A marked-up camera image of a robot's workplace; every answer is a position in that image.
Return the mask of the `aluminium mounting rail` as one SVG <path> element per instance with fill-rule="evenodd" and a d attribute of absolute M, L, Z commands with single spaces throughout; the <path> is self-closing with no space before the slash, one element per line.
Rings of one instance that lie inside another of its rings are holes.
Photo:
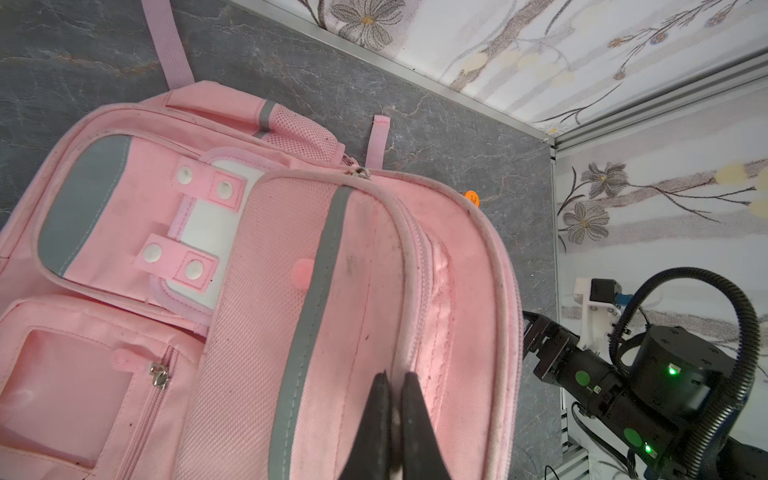
<path fill-rule="evenodd" d="M 555 472 L 560 480 L 590 480 L 589 452 L 570 440 L 566 441 L 562 463 Z"/>

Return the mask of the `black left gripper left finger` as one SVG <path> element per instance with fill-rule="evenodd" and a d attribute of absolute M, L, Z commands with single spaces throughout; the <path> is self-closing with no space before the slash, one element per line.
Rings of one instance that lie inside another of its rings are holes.
<path fill-rule="evenodd" d="M 391 387 L 385 372 L 372 381 L 349 457 L 339 480 L 386 480 L 391 457 Z"/>

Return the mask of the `pink student backpack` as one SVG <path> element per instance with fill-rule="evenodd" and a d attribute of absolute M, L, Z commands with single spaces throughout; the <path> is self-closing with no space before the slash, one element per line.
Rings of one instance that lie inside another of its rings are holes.
<path fill-rule="evenodd" d="M 169 85 L 55 145 L 1 232 L 5 479 L 338 479 L 374 376 L 418 375 L 451 479 L 509 474 L 522 312 L 487 217 L 286 107 Z"/>

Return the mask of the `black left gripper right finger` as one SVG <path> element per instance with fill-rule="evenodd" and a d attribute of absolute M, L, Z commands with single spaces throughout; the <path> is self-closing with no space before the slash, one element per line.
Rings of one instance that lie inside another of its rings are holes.
<path fill-rule="evenodd" d="M 405 480 L 450 480 L 418 375 L 405 374 L 401 392 L 402 470 Z"/>

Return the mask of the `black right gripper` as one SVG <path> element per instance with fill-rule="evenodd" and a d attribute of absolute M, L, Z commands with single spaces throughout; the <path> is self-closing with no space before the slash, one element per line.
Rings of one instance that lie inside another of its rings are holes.
<path fill-rule="evenodd" d="M 538 359 L 534 375 L 544 383 L 564 389 L 591 417 L 604 420 L 624 389 L 624 380 L 613 365 L 578 346 L 579 337 L 550 318 L 529 311 L 524 356 Z"/>

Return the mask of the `small brown orange-capped bottle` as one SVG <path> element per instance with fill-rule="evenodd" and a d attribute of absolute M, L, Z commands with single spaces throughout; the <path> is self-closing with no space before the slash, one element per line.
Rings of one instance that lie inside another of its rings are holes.
<path fill-rule="evenodd" d="M 469 200 L 476 207 L 480 207 L 481 200 L 477 192 L 474 190 L 468 190 L 464 193 L 464 197 Z"/>

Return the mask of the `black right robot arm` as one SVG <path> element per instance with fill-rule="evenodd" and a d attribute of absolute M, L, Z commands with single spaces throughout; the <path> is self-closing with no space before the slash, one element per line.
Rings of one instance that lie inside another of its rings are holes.
<path fill-rule="evenodd" d="M 734 356 L 681 326 L 631 320 L 660 286 L 674 280 L 711 286 L 730 302 L 737 319 Z M 631 294 L 611 279 L 591 279 L 582 300 L 582 326 L 574 333 L 527 313 L 526 353 L 535 375 L 572 400 L 570 416 L 582 432 L 596 420 L 615 437 L 590 440 L 632 479 L 763 479 L 764 450 L 731 432 L 747 404 L 759 369 L 760 327 L 752 303 L 733 282 L 696 267 L 655 274 Z"/>

